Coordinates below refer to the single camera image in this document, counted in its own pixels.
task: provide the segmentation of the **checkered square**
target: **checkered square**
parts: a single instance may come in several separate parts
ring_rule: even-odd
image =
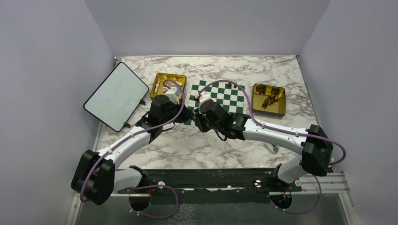
[[[199,102],[194,100],[195,94],[202,90],[206,85],[208,85],[210,81],[205,80],[193,80],[192,81],[192,89],[188,91],[189,99],[186,102],[186,105],[189,109],[196,109],[199,107]],[[222,107],[230,113],[246,113],[245,106],[245,97],[241,90],[238,87],[234,88],[234,85],[231,84],[228,87],[228,83],[215,83],[210,87],[206,88],[207,92],[210,92],[210,96],[213,101],[222,105]],[[185,125],[195,126],[195,123],[191,120],[184,123]]]

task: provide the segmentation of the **gold box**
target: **gold box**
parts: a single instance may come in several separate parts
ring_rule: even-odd
[[[164,77],[166,77],[167,79],[171,79],[171,80],[176,80],[180,83],[182,83],[183,85],[181,86],[181,88],[183,89],[183,91],[185,90],[185,85],[186,85],[186,76],[184,75],[177,75],[177,74],[166,74],[166,73],[158,73],[155,77],[155,81],[153,82],[153,86],[152,86],[152,90],[151,90],[151,94],[150,97],[154,98],[157,95],[163,95],[163,81],[165,80]],[[156,83],[159,81],[159,88],[158,88],[158,92],[155,94],[155,86]]]
[[[282,119],[286,114],[285,88],[259,84],[253,86],[253,113],[275,119]]]

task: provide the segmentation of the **marble surface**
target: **marble surface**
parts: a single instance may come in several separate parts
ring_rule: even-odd
[[[286,89],[286,115],[281,120],[258,116],[260,120],[278,125],[309,128],[317,124],[314,111],[295,56],[159,56],[123,57],[126,63],[150,88],[158,72],[182,74],[189,79],[228,79],[249,87],[249,97],[255,83],[270,84]],[[151,99],[140,105],[130,118],[135,122],[149,110]],[[117,133],[105,127],[101,149],[109,146],[130,129]],[[176,127],[163,132],[149,145],[141,148],[120,168],[137,165],[147,169],[253,168],[275,167],[289,161],[295,153],[281,148],[271,154],[264,143],[227,140],[215,133],[201,133]]]

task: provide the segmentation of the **gray wall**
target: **gray wall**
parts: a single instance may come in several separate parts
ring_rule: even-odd
[[[85,0],[123,55],[300,54],[329,0]]]
[[[0,224],[64,224],[112,54],[83,0],[2,0],[0,53]]]
[[[398,1],[331,0],[299,64],[361,224],[396,224]]]

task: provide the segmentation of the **whiteboard frame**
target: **whiteboard frame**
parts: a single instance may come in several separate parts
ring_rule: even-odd
[[[145,98],[145,96],[148,94],[148,92],[149,92],[149,87],[148,87],[148,85],[145,83],[145,82],[143,82],[142,80],[141,80],[141,78],[139,78],[139,76],[137,76],[135,73],[134,73],[134,71],[132,71],[131,69],[130,69],[130,67],[129,66],[127,66],[124,62],[119,62],[114,68],[113,68],[113,70],[109,73],[109,75],[105,78],[105,80],[96,88],[96,90],[90,95],[90,97],[87,99],[87,101],[83,104],[83,109],[84,110],[86,110],[89,114],[91,114],[93,117],[95,117],[95,118],[97,118],[99,121],[101,121],[102,123],[104,123],[105,125],[107,125],[108,127],[110,127],[112,130],[114,130],[114,131],[116,131],[116,132],[120,132],[123,128],[124,128],[124,126],[122,126],[122,128],[120,129],[120,130],[115,130],[113,127],[111,127],[111,126],[109,126],[106,122],[104,122],[103,120],[101,120],[100,118],[98,118],[97,116],[95,116],[93,113],[91,113],[89,110],[87,110],[86,109],[86,104],[87,104],[87,102],[88,101],[90,101],[90,99],[94,96],[94,94],[98,91],[98,89],[105,83],[105,81],[107,81],[107,79],[112,75],[112,73],[113,73],[113,71],[120,65],[120,64],[124,64],[145,86],[146,86],[146,88],[147,88],[147,90],[146,90],[146,92],[145,92],[145,94],[142,96],[142,98],[141,98],[141,100],[143,101],[144,100],[144,98]],[[133,115],[133,113],[136,111],[136,109],[138,108],[138,106],[140,105],[141,103],[139,103],[135,108],[134,108],[134,110],[131,112],[131,114],[130,114],[130,116],[126,119],[126,121],[124,121],[123,123],[126,123],[127,121],[129,121],[129,119],[130,119],[130,117]]]

